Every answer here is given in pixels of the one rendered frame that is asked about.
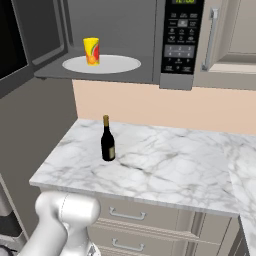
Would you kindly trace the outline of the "white microwave turntable plate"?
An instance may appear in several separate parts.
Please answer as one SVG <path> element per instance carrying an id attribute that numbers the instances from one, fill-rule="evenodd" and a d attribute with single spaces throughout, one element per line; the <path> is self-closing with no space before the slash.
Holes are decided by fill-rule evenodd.
<path id="1" fill-rule="evenodd" d="M 69 71 L 84 74 L 116 74 L 135 70 L 141 66 L 141 62 L 127 56 L 101 55 L 99 64 L 90 66 L 85 56 L 79 56 L 64 61 L 62 66 Z"/>

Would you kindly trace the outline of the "grey microwave oven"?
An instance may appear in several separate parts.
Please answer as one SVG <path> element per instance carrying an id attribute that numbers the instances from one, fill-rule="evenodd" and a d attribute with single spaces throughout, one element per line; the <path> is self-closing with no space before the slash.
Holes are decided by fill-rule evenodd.
<path id="1" fill-rule="evenodd" d="M 63 0 L 67 53 L 38 75 L 190 90 L 204 3 L 205 0 Z M 86 57 L 83 39 L 90 37 L 99 39 L 99 57 L 132 57 L 141 66 L 116 74 L 84 74 L 65 69 L 64 61 Z"/>

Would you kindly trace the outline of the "beige base cupboard door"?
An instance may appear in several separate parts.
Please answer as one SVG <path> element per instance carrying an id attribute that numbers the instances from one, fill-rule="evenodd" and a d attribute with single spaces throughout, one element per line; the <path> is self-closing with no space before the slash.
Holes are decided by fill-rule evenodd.
<path id="1" fill-rule="evenodd" d="M 192 233 L 199 238 L 193 256 L 217 256 L 231 218 L 197 213 Z"/>

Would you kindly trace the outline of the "grey microwave door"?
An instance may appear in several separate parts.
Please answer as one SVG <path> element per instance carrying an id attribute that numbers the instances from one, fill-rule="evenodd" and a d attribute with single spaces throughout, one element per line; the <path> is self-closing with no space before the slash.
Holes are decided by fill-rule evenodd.
<path id="1" fill-rule="evenodd" d="M 67 53 L 62 2 L 0 0 L 0 99 Z"/>

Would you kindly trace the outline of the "dark wine bottle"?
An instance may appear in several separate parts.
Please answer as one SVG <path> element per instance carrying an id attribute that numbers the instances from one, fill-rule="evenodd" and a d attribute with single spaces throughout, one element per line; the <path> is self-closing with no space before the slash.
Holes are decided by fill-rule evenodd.
<path id="1" fill-rule="evenodd" d="M 104 131 L 101 137 L 102 158 L 105 161 L 113 161 L 115 159 L 115 141 L 109 128 L 109 116 L 103 116 Z"/>

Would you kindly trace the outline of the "yellow printed cup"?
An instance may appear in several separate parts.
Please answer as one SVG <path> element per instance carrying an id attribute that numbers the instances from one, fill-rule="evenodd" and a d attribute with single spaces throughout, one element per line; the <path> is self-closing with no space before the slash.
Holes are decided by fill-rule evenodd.
<path id="1" fill-rule="evenodd" d="M 99 39 L 95 37 L 83 39 L 86 61 L 89 66 L 97 66 L 99 64 Z"/>

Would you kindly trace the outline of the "beige drawer front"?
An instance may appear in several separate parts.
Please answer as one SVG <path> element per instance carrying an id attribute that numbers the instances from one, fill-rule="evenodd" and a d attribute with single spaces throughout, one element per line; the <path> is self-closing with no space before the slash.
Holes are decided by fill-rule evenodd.
<path id="1" fill-rule="evenodd" d="M 101 218 L 175 230 L 178 210 L 158 205 L 101 197 Z"/>
<path id="2" fill-rule="evenodd" d="M 173 243 L 100 226 L 88 229 L 91 240 L 108 256 L 172 256 Z"/>

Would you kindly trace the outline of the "beige wall cupboard door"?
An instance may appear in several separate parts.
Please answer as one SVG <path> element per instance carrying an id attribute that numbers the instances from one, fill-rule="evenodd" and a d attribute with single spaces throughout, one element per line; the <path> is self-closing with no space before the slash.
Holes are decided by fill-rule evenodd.
<path id="1" fill-rule="evenodd" d="M 208 71 L 201 70 L 218 8 Z M 205 0 L 193 86 L 256 91 L 256 0 Z"/>

